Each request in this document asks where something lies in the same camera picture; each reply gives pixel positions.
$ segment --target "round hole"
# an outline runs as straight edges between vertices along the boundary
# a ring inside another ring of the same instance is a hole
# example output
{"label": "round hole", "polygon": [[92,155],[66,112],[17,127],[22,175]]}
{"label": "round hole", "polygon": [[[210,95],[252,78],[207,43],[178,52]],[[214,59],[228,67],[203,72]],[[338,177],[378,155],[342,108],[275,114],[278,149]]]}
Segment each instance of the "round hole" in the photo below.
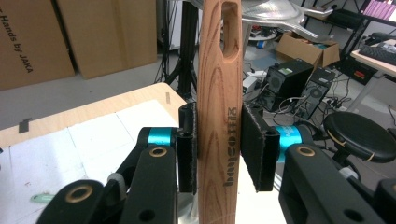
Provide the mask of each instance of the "round hole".
{"label": "round hole", "polygon": [[361,214],[354,210],[347,209],[344,211],[344,213],[351,220],[354,220],[356,222],[363,222],[363,217],[361,216]]}
{"label": "round hole", "polygon": [[139,214],[139,219],[143,222],[150,222],[155,218],[155,212],[152,210],[144,210]]}
{"label": "round hole", "polygon": [[309,147],[297,147],[297,152],[303,156],[314,156],[315,151]]}
{"label": "round hole", "polygon": [[66,194],[66,201],[68,203],[79,203],[87,199],[93,192],[93,189],[89,185],[81,185],[71,189]]}
{"label": "round hole", "polygon": [[152,157],[162,157],[166,154],[166,148],[163,147],[155,147],[149,152]]}

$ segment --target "black stool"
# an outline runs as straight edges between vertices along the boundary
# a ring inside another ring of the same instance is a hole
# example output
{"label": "black stool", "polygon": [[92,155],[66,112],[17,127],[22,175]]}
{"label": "black stool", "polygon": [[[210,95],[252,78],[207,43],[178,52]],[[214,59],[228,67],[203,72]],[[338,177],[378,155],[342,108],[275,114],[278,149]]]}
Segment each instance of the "black stool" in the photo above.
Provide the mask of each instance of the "black stool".
{"label": "black stool", "polygon": [[345,161],[350,154],[382,163],[396,158],[396,141],[370,119],[350,112],[336,112],[326,117],[323,126],[338,149],[332,158],[342,166],[347,166]]}

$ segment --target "wooden stick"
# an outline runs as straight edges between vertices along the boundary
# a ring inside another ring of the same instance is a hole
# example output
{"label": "wooden stick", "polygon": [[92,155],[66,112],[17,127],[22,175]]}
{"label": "wooden stick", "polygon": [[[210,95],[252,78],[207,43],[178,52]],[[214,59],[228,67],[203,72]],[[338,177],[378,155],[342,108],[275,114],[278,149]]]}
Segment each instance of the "wooden stick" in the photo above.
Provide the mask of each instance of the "wooden stick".
{"label": "wooden stick", "polygon": [[241,23],[240,0],[205,0],[197,91],[200,223],[235,223],[242,110]]}

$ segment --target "teal component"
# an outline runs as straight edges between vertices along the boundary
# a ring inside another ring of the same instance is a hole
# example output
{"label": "teal component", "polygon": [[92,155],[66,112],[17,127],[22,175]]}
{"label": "teal component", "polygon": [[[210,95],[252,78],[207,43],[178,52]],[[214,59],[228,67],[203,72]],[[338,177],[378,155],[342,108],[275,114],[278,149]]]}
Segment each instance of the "teal component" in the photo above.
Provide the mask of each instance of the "teal component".
{"label": "teal component", "polygon": [[300,132],[295,126],[275,126],[280,133],[279,147],[280,154],[277,162],[285,162],[285,152],[289,146],[302,143]]}
{"label": "teal component", "polygon": [[148,136],[148,143],[171,146],[172,128],[151,128]]}

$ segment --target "gray floor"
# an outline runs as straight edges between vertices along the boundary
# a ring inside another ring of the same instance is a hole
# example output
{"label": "gray floor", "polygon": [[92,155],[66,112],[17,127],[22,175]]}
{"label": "gray floor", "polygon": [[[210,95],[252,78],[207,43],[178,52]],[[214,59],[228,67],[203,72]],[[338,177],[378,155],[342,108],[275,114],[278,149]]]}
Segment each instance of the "gray floor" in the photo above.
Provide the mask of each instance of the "gray floor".
{"label": "gray floor", "polygon": [[[173,52],[170,62],[170,70],[175,66],[177,53]],[[276,62],[273,53],[267,50],[256,49],[252,46],[247,48],[245,62],[251,63],[256,70],[265,70],[269,65]],[[161,63],[161,54],[158,61],[146,66],[118,72],[115,74],[84,80],[81,75],[58,79],[50,82],[21,87],[8,91],[0,91],[0,130],[16,126],[24,119],[40,119],[81,105],[136,90],[153,84]],[[249,71],[248,65],[244,64],[244,70]],[[349,83],[349,96],[355,98],[362,86],[356,82]],[[331,93],[344,96],[347,92],[346,83],[340,82]],[[384,109],[378,110],[376,101],[370,100],[365,103],[367,114],[375,113],[383,118]],[[291,120],[279,120],[284,124],[292,124]],[[367,161],[355,160],[362,175],[363,183],[374,189],[379,179],[396,178],[396,162],[388,164],[375,164]]]}

